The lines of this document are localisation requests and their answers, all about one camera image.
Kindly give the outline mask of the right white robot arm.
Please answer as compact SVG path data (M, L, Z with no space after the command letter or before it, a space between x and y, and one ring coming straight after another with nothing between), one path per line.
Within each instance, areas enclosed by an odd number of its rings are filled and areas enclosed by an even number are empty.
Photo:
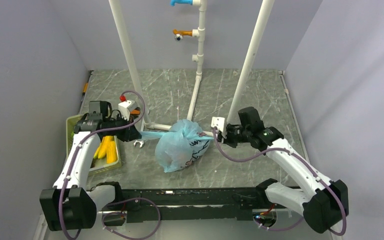
M224 117L213 117L211 128L219 152L228 160L244 163L266 156L277 163L298 184L299 189L287 187L273 178L256 186L255 200L262 207L281 205L302 216L317 233L330 231L343 236L349 215L348 187L342 180L333 181L305 160L275 127L266 127L256 108L238 111L240 124L227 123ZM236 159L221 148L248 143L258 150L256 155Z

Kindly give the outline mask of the light blue plastic bag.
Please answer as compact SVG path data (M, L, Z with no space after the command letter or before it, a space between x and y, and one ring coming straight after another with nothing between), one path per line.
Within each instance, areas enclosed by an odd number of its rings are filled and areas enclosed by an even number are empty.
M155 140L156 162L165 173L185 169L207 151L212 136L207 135L198 123L188 119L178 120L167 132L141 131L141 140Z

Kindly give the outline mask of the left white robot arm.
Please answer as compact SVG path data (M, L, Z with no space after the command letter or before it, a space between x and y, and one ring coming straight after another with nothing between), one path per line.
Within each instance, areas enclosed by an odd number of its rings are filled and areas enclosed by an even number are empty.
M92 191L86 190L86 184L95 152L104 137L114 136L123 142L141 138L134 125L137 116L131 114L134 110L140 107L133 100L120 102L115 110L108 101L89 102L89 111L74 126L72 146L61 174L39 197L51 231L90 229L98 211L105 206L117 210L123 205L119 183L99 183Z

